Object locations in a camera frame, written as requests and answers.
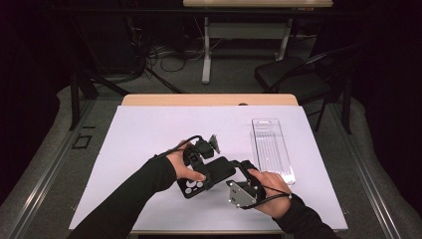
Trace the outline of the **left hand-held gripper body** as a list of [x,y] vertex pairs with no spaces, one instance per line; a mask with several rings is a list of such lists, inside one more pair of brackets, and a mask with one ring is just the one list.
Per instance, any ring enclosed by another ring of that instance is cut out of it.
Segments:
[[212,134],[208,140],[198,136],[195,144],[189,144],[184,149],[183,161],[186,166],[197,169],[204,165],[204,159],[213,157],[214,153],[220,153],[216,135]]

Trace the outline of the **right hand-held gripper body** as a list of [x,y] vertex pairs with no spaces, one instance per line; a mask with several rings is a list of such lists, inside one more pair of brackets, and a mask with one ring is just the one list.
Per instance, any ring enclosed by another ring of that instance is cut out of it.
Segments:
[[240,162],[244,168],[238,169],[245,176],[245,180],[234,180],[235,185],[229,186],[229,202],[238,208],[251,209],[266,198],[266,192],[261,182],[249,173],[249,169],[255,169],[255,166],[249,160]]

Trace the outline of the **person's left hand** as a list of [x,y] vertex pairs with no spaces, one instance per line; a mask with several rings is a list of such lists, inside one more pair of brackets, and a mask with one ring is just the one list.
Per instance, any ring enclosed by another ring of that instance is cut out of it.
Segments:
[[175,170],[175,173],[176,173],[176,177],[178,179],[187,178],[187,179],[193,180],[193,181],[204,181],[206,179],[205,175],[203,175],[200,172],[197,172],[195,170],[188,168],[184,164],[183,153],[184,153],[185,148],[188,145],[189,145],[189,142],[180,145],[177,149],[171,150],[167,154],[167,159],[172,164],[172,166]]

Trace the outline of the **person's right hand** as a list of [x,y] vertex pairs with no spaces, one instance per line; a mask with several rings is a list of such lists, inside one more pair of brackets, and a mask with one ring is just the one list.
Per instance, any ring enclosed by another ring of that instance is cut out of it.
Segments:
[[277,195],[277,198],[256,206],[256,209],[272,218],[283,217],[291,206],[291,199],[289,198],[291,190],[282,177],[274,172],[260,172],[256,169],[249,169],[249,173],[261,182],[268,197]]

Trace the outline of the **clear plastic packaging box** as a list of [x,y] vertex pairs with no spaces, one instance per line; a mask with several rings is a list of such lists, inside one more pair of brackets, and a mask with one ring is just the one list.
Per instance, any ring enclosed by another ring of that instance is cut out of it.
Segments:
[[258,168],[279,174],[287,185],[296,182],[278,119],[252,119],[253,148]]

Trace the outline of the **light wooden table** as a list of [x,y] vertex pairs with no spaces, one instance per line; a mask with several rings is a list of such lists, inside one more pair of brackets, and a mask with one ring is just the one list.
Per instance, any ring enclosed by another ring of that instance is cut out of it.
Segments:
[[[237,106],[239,103],[246,103],[249,106],[292,106],[292,107],[300,107],[297,103],[296,98],[292,95],[271,95],[271,94],[128,95],[124,98],[122,106],[128,106],[128,107],[231,107],[231,106]],[[193,135],[193,136],[190,136],[186,139],[182,139],[174,147],[172,147],[169,150],[164,151],[162,153],[156,154],[153,157],[151,157],[150,159],[167,157],[167,154],[171,150],[177,149],[180,145],[182,145],[184,143],[189,142],[189,144],[195,144],[198,140],[198,136],[200,136],[200,135]],[[264,171],[261,171],[258,168],[254,148],[253,148],[253,151],[254,151],[253,159],[245,159],[245,160],[249,160],[255,166],[256,170],[259,170],[260,172],[264,172]],[[213,157],[208,158],[208,159],[204,159],[203,162],[205,164],[207,164],[207,163],[211,162],[212,160],[217,159],[218,157],[221,157],[221,156],[224,156],[224,155],[222,155],[221,148],[220,148],[220,153],[214,153]],[[244,181],[245,176],[243,175],[243,173],[238,168],[235,168],[235,169],[236,169],[236,173],[234,175],[230,176],[229,178],[227,178],[227,179],[225,179],[225,180],[223,180],[219,183],[225,183],[226,184],[227,180]],[[178,178],[176,177],[176,180],[174,181],[174,183],[172,185],[178,186],[177,180],[178,180]],[[289,194],[289,196],[291,196],[292,194],[295,194],[292,190],[292,185],[288,185],[288,187],[291,190],[291,193]],[[275,199],[275,198],[277,198],[277,195],[272,196],[272,197],[268,197],[267,194],[266,194],[266,198],[264,200],[262,200],[258,205],[263,204],[263,203],[265,203],[265,202],[267,202],[271,199]],[[77,226],[73,226],[71,224],[70,225],[71,230],[73,231]],[[280,233],[285,233],[280,227],[279,227],[279,229],[280,230],[277,233],[252,233],[252,232],[247,232],[247,233],[244,233],[244,234],[280,234]],[[171,238],[174,238],[176,236],[181,236],[183,238],[186,238],[186,237],[192,236],[192,235],[219,235],[219,234],[220,233],[214,233],[214,234],[182,234],[182,233],[159,234],[159,233],[152,233],[152,234],[141,234],[141,235],[167,235]]]

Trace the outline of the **white table mat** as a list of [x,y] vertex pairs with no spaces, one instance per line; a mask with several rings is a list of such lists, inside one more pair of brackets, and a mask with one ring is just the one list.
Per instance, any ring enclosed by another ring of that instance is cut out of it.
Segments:
[[[304,110],[292,106],[118,107],[71,224],[77,226],[151,157],[193,135],[215,135],[228,159],[253,159],[252,122],[280,124],[296,178],[292,190],[334,230],[347,227]],[[277,233],[262,212],[235,207],[219,183],[187,199],[177,185],[156,193],[135,222],[139,234]]]

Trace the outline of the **black folding chair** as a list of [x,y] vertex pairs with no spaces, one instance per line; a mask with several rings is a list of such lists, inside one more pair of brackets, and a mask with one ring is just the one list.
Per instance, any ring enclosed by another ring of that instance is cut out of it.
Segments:
[[286,58],[254,70],[254,77],[267,94],[292,94],[299,105],[322,100],[315,131],[318,131],[325,107],[342,97],[341,122],[347,133],[351,103],[351,75],[362,53],[353,44],[302,60]]

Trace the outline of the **black metal stand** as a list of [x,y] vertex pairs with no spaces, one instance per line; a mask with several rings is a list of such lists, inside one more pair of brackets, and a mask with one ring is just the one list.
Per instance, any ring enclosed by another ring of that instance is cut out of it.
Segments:
[[87,100],[96,100],[99,92],[95,83],[103,85],[121,96],[128,95],[128,91],[106,80],[90,70],[77,70],[71,77],[71,106],[72,106],[72,124],[70,130],[74,130],[81,120],[82,113],[80,108],[80,94],[83,94]]

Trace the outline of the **dark equipment cabinet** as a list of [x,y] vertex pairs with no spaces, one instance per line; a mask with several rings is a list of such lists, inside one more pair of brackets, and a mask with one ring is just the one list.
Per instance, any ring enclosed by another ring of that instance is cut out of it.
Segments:
[[101,74],[143,72],[144,59],[139,56],[124,17],[84,15],[78,18],[78,22]]

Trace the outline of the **white-legged wooden desk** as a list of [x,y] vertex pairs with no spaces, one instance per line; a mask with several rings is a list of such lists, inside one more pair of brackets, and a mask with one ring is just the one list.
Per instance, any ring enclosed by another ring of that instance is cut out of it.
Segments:
[[[289,8],[294,10],[311,10],[314,8],[329,8],[332,0],[183,0],[184,7],[235,7],[235,8]],[[292,29],[293,19],[286,23],[211,23],[204,18],[204,62],[202,83],[209,84],[211,76],[212,38],[220,39],[280,39],[281,46],[275,54],[275,60],[280,61],[287,50],[287,44]]]

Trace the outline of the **metal floor rail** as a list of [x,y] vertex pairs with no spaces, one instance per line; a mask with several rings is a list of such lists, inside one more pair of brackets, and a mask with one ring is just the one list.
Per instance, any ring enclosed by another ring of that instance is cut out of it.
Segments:
[[6,201],[0,206],[0,239],[19,239],[37,214],[63,166],[82,124],[89,117],[95,100],[86,100],[73,129],[71,106],[61,103],[52,128],[25,169]]
[[344,129],[341,112],[338,106],[329,105],[329,111],[334,119],[335,125],[339,130],[342,140],[345,143],[345,146],[348,150],[355,171],[359,177],[359,180],[362,184],[363,190],[365,191],[366,197],[371,205],[371,208],[377,218],[377,221],[384,233],[386,239],[402,239],[389,210],[386,207],[386,204],[381,197],[381,194],[374,183],[372,176],[368,170],[368,167],[358,149],[357,144],[355,143],[351,134],[348,134]]

